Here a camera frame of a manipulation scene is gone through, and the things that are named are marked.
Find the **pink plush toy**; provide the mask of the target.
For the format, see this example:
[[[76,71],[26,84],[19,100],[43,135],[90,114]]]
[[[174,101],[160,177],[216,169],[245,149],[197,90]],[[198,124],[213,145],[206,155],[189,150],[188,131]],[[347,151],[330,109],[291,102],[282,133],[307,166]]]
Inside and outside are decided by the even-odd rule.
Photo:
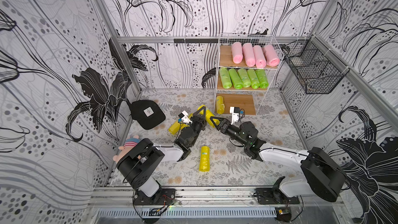
[[[120,153],[113,157],[113,161],[118,163],[130,150],[132,150],[140,142],[140,137],[138,135],[128,138],[123,146],[119,146],[118,149]]]

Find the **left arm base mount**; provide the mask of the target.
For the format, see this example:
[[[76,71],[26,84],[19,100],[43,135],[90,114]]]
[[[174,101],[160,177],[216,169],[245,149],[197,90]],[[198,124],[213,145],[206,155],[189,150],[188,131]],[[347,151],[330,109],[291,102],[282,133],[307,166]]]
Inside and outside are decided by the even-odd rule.
[[[138,190],[133,196],[133,203],[137,206],[167,206],[174,202],[175,195],[175,188],[161,188],[152,197],[148,197],[142,191]]]

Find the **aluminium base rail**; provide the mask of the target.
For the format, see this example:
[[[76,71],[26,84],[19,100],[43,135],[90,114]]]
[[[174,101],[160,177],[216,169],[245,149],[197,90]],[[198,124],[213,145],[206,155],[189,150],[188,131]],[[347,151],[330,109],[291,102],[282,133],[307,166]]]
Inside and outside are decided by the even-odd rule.
[[[176,207],[258,207],[256,186],[163,186]],[[130,187],[96,187],[89,207],[132,207],[134,190]]]

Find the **green roll dark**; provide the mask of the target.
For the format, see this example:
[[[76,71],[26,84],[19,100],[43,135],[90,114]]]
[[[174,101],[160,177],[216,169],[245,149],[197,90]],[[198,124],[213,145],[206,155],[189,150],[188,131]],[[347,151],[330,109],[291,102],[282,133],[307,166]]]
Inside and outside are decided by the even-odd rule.
[[[239,90],[243,88],[243,81],[241,80],[238,72],[234,68],[229,69],[229,76],[234,89]]]

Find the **yellow roll with label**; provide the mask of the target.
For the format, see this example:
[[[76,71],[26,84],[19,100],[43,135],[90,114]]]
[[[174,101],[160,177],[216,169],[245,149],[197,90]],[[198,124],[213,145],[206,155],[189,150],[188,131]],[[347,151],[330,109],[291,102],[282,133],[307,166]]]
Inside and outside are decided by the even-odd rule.
[[[220,115],[225,112],[224,98],[221,95],[216,96],[216,112]]]

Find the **black cap with label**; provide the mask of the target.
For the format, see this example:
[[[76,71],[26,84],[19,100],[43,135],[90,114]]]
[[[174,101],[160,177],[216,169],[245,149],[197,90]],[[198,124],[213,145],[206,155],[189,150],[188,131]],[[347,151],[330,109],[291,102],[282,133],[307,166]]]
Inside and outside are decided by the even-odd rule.
[[[151,130],[161,124],[166,116],[159,105],[152,100],[138,100],[128,103],[131,116],[145,130]]]

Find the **pink roll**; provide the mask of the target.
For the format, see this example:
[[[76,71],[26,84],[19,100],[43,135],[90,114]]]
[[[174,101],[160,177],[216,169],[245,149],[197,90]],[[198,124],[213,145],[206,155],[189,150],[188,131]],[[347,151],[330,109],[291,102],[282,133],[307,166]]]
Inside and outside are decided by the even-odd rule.
[[[242,46],[243,57],[248,67],[254,67],[256,65],[256,58],[252,43],[245,43]]]
[[[265,68],[267,65],[265,55],[263,53],[263,49],[259,45],[253,46],[255,60],[256,60],[256,67],[257,68]]]
[[[280,58],[273,47],[273,45],[266,45],[263,47],[263,53],[266,58],[266,63],[270,67],[277,67],[280,63]]]
[[[231,46],[233,63],[240,64],[243,60],[243,47],[241,42],[234,42]]]

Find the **green roll sideways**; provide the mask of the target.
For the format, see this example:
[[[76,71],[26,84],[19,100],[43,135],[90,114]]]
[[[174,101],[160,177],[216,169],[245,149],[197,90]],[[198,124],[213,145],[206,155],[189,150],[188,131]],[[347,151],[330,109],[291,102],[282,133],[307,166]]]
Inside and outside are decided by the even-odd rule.
[[[256,76],[259,80],[259,87],[262,89],[266,89],[269,86],[267,75],[264,69],[256,69]]]

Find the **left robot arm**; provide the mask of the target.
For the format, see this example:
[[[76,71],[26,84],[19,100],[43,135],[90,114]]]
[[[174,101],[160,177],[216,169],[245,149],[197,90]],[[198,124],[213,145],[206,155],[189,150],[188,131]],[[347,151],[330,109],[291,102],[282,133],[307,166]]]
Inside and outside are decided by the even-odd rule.
[[[180,114],[186,126],[178,131],[172,146],[157,145],[150,139],[139,141],[137,137],[120,146],[120,153],[113,157],[113,161],[123,181],[148,198],[160,196],[161,185],[152,177],[153,172],[161,162],[181,162],[190,155],[191,147],[207,125],[206,111],[203,105],[190,117]]]

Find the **pale green roll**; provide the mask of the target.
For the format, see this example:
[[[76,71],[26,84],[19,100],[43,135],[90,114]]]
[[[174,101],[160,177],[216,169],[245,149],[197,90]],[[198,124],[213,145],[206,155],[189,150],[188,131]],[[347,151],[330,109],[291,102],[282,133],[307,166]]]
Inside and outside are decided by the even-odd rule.
[[[238,75],[239,75],[239,77],[240,77],[240,79],[241,79],[241,81],[243,83],[243,87],[244,88],[251,87],[251,82],[250,82],[250,79],[248,77],[247,70],[244,69],[244,68],[240,68],[240,69],[238,69],[237,72],[238,72]]]

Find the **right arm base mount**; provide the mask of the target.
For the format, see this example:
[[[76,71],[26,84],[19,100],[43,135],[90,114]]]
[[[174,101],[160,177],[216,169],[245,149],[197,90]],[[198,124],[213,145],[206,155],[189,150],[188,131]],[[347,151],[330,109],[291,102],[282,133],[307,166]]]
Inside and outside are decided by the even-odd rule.
[[[279,189],[272,188],[256,188],[254,192],[254,198],[257,199],[261,205],[295,205],[300,204],[298,197],[288,198]]]

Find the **yellow roll front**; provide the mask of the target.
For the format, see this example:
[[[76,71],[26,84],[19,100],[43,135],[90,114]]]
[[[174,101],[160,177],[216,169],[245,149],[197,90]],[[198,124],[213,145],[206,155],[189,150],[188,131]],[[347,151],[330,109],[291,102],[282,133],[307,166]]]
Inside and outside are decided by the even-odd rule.
[[[200,172],[208,172],[210,170],[210,148],[208,146],[201,147]]]

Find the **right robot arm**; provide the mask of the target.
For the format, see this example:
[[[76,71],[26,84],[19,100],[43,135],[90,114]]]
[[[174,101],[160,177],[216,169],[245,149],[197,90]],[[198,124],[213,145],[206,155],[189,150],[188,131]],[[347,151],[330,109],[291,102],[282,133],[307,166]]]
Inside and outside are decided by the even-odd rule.
[[[210,121],[222,134],[237,141],[251,159],[302,171],[301,175],[291,178],[280,177],[272,187],[278,195],[286,198],[318,196],[328,202],[338,199],[347,174],[321,148],[297,150],[273,145],[258,138],[258,130],[250,121],[239,127],[226,118],[211,117]]]

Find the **green roll front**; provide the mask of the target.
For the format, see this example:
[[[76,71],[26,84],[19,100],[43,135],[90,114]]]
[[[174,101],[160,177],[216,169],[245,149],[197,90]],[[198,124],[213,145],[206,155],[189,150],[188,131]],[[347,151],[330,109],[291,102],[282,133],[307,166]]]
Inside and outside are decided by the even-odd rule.
[[[249,77],[250,82],[251,82],[251,87],[253,89],[258,89],[260,87],[260,82],[259,82],[259,79],[257,77],[256,71],[254,69],[250,68],[250,69],[247,70],[247,74],[248,74],[248,77]]]

